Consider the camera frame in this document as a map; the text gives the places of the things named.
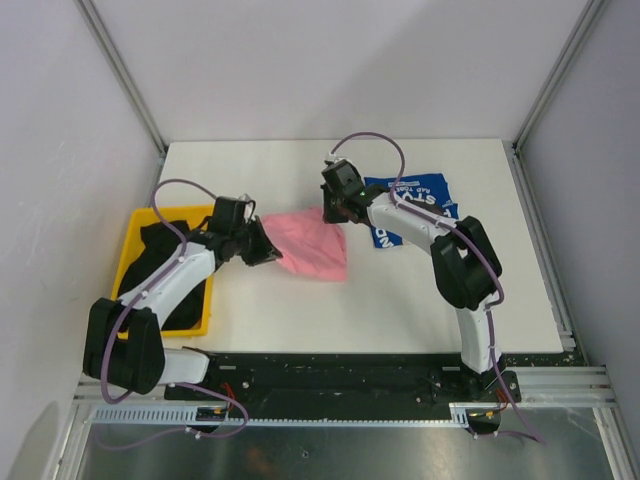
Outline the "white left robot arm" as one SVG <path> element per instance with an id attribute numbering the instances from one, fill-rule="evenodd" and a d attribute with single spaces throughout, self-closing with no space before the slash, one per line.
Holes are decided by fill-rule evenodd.
<path id="1" fill-rule="evenodd" d="M 219 197 L 205 228 L 187 233 L 167 223 L 178 244 L 152 273 L 114 300 L 89 311 L 83 372 L 103 389 L 114 385 L 147 394 L 158 385 L 185 383 L 197 398 L 214 397 L 221 376 L 207 354 L 165 347 L 161 330 L 178 305 L 234 257 L 249 267 L 281 258 L 248 197 Z"/>

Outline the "pink t-shirt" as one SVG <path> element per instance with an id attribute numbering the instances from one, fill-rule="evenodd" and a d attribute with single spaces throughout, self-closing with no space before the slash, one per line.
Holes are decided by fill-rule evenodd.
<path id="1" fill-rule="evenodd" d="M 347 246 L 343 230 L 324 222 L 323 209 L 312 207 L 262 219 L 269 240 L 282 257 L 285 271 L 326 282 L 347 280 Z"/>

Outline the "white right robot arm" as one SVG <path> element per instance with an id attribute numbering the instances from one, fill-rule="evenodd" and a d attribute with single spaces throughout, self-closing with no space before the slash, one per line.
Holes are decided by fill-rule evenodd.
<path id="1" fill-rule="evenodd" d="M 463 393 L 484 401 L 497 389 L 491 369 L 500 353 L 492 308 L 504 301 L 502 267 L 481 222 L 438 215 L 429 206 L 401 199 L 381 186 L 367 186 L 346 158 L 330 154 L 322 171 L 324 221 L 351 222 L 394 233 L 430 255 L 436 287 L 454 307 L 461 337 Z"/>

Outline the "blue printed t-shirt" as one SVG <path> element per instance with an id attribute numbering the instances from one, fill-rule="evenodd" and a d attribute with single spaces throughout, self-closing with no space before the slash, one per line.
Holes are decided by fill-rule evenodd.
<path id="1" fill-rule="evenodd" d="M 419 207 L 433 210 L 436 214 L 459 219 L 458 204 L 451 198 L 448 183 L 442 173 L 425 173 L 403 176 L 395 188 L 396 194 L 403 200 Z M 371 227 L 373 247 L 389 249 L 409 245 L 395 232 Z"/>

